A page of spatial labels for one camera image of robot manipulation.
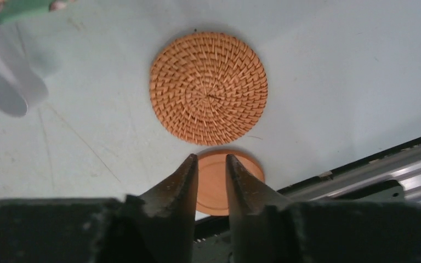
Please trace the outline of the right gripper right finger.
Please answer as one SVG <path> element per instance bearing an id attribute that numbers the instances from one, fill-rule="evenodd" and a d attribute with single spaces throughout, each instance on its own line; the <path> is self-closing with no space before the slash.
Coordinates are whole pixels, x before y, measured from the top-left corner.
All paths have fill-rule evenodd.
<path id="1" fill-rule="evenodd" d="M 421 204 L 292 202 L 226 156 L 235 262 L 421 262 Z"/>

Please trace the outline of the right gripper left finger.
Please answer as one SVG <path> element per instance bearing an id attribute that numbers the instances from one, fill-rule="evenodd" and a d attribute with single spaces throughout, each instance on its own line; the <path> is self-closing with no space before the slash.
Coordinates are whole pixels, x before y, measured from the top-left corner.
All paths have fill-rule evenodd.
<path id="1" fill-rule="evenodd" d="M 0 199 L 0 262 L 190 262 L 198 160 L 115 198 Z"/>

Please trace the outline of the round cork coaster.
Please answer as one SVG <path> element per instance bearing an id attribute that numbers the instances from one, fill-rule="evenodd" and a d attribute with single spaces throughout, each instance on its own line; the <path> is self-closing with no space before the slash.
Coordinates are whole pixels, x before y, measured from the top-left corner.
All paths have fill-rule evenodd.
<path id="1" fill-rule="evenodd" d="M 234 155 L 260 181 L 265 174 L 260 163 L 245 152 L 231 149 L 212 150 L 198 155 L 198 192 L 196 210 L 210 216 L 228 216 L 226 156 Z"/>
<path id="2" fill-rule="evenodd" d="M 260 120 L 268 79 L 256 52 L 224 33 L 177 38 L 155 57 L 149 75 L 153 111 L 180 140 L 204 146 L 233 142 Z"/>

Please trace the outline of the green floral serving tray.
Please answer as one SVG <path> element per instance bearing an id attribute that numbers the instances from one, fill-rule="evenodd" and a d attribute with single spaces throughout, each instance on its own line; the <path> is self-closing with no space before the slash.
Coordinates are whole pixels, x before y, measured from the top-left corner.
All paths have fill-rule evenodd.
<path id="1" fill-rule="evenodd" d="M 0 24 L 63 10 L 74 3 L 74 0 L 3 0 L 0 1 Z"/>

